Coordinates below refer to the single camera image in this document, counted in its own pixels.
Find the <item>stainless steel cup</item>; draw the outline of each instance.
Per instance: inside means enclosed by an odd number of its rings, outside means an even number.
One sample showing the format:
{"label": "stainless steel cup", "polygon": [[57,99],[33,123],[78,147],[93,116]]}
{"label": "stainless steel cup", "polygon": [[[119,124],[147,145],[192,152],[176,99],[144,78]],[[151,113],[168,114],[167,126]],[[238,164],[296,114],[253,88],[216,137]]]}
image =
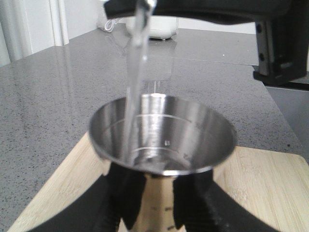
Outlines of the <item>stainless steel cup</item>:
{"label": "stainless steel cup", "polygon": [[121,155],[126,99],[101,107],[89,135],[110,160],[112,201],[132,232],[178,231],[211,182],[211,169],[236,145],[233,126],[219,113],[164,94],[142,96],[132,151]]}

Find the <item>power cord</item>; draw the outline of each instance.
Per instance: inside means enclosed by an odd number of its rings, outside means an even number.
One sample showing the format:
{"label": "power cord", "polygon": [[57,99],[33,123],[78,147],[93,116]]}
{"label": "power cord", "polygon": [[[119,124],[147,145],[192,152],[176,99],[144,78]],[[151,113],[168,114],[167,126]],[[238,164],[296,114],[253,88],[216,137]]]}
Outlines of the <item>power cord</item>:
{"label": "power cord", "polygon": [[121,18],[107,20],[107,22],[105,23],[105,26],[104,26],[104,31],[111,33],[120,19]]}

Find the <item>water stream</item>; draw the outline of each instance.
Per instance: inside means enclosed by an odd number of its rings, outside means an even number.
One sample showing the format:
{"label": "water stream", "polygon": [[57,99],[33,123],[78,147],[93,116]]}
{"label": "water stream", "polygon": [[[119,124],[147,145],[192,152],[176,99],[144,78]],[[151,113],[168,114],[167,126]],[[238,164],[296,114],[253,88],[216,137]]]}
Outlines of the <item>water stream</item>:
{"label": "water stream", "polygon": [[149,21],[156,6],[156,0],[138,0],[135,11],[135,25],[132,33],[131,46],[128,51],[127,72],[128,84],[126,91],[126,111],[124,137],[121,159],[131,163],[133,134],[137,134],[136,115],[140,109],[143,68],[147,61],[147,44],[149,39]]}

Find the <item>bamboo cutting board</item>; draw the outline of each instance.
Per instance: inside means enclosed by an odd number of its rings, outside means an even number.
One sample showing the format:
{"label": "bamboo cutting board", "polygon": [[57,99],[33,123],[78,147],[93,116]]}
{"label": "bamboo cutting board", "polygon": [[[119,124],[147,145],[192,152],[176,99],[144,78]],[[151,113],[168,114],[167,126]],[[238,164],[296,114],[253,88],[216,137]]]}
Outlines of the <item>bamboo cutting board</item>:
{"label": "bamboo cutting board", "polygon": [[[8,232],[25,232],[59,213],[106,170],[86,133]],[[215,182],[234,200],[282,232],[309,232],[309,166],[298,155],[236,147],[214,169]],[[123,224],[119,232],[125,232]]]}

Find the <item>gray countertop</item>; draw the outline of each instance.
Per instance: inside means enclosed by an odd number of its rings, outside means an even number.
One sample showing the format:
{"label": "gray countertop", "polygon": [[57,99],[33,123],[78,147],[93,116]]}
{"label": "gray countertop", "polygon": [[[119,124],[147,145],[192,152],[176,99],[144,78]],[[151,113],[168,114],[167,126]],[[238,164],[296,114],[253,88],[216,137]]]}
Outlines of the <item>gray countertop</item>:
{"label": "gray countertop", "polygon": [[[125,96],[123,25],[74,38],[0,68],[0,231],[14,222],[87,131],[91,115]],[[261,82],[254,35],[181,29],[150,41],[149,81],[197,101],[235,126],[238,145],[303,155],[295,134]]]}

